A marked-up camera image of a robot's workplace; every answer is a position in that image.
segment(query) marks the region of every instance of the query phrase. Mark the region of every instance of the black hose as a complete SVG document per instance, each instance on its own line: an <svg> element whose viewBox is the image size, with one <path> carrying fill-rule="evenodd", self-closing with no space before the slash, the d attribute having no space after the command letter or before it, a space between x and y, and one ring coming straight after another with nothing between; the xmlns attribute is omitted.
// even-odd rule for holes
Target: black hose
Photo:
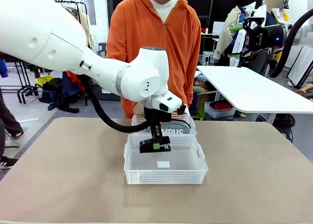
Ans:
<svg viewBox="0 0 313 224"><path fill-rule="evenodd" d="M91 99L91 102L93 104L93 107L96 113L108 126L122 133L129 133L129 134L142 131L150 126L150 123L148 121L145 121L141 123L140 125L135 125L135 126L124 126L124 125L117 124L116 122L111 120L109 116L103 111L98 99L96 98L96 96L94 95L92 91L89 78L85 75L78 75L78 78L81 81L88 97Z"/></svg>
<svg viewBox="0 0 313 224"><path fill-rule="evenodd" d="M290 54L290 50L294 41L295 36L297 35L299 29L301 28L301 26L310 18L313 16L313 9L308 11L305 15L303 15L292 27L286 42L285 42L285 46L283 49L283 53L282 56L279 60L279 63L277 64L276 67L273 67L269 70L269 76L271 78L276 78L283 70L283 68L285 67L285 64L287 62L287 59L289 57Z"/></svg>

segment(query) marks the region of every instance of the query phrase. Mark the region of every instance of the black shoe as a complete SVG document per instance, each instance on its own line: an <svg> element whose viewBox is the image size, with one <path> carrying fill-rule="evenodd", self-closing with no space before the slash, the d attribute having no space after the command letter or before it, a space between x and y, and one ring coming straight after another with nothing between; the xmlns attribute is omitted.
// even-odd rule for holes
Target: black shoe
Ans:
<svg viewBox="0 0 313 224"><path fill-rule="evenodd" d="M2 157L0 159L0 169L10 169L13 167L13 165L15 165L17 161L18 159Z"/></svg>

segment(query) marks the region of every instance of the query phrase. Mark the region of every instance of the white plastic basket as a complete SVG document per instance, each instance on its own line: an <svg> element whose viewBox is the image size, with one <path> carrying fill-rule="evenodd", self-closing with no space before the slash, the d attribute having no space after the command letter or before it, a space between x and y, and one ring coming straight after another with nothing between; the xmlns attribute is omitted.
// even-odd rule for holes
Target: white plastic basket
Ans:
<svg viewBox="0 0 313 224"><path fill-rule="evenodd" d="M186 121L191 126L190 134L197 135L196 125L190 114L186 113L183 115L178 115L176 112L174 112L172 113L172 119ZM146 119L144 117L134 115L132 118L132 126L139 125L145 121ZM145 129L141 131L140 133L149 133L149 132L150 132L150 129Z"/></svg>
<svg viewBox="0 0 313 224"><path fill-rule="evenodd" d="M124 151L128 184L202 184L208 171L196 137L170 134L171 152L140 153L139 143L148 134L130 134Z"/></svg>
<svg viewBox="0 0 313 224"><path fill-rule="evenodd" d="M206 113L208 113L213 118L221 118L221 117L226 117L226 116L232 116L236 112L235 108L223 109L223 110L215 110L212 107L210 107L211 103L212 102L205 103L204 110L205 110Z"/></svg>

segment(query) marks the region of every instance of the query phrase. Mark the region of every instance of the orange hoodie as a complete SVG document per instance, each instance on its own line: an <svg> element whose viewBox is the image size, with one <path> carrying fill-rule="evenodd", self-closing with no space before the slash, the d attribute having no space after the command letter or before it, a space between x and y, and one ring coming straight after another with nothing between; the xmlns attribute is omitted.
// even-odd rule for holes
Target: orange hoodie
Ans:
<svg viewBox="0 0 313 224"><path fill-rule="evenodd" d="M165 49L170 68L169 90L189 105L200 42L200 21L187 1L179 0L163 23L149 0L123 0L112 15L107 58L130 63L141 47ZM132 118L135 104L122 99L125 118Z"/></svg>

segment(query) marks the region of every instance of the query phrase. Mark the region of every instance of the white shirt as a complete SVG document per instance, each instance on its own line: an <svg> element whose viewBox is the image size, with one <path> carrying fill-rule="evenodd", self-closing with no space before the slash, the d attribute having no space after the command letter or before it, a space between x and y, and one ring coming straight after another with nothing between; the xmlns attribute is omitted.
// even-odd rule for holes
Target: white shirt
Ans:
<svg viewBox="0 0 313 224"><path fill-rule="evenodd" d="M168 3L163 4L163 5L157 3L155 0L149 0L149 1L151 1L154 9L157 11L157 14L160 16L162 21L165 22L170 12L172 11L172 9L175 7L176 3L179 0L170 0Z"/></svg>

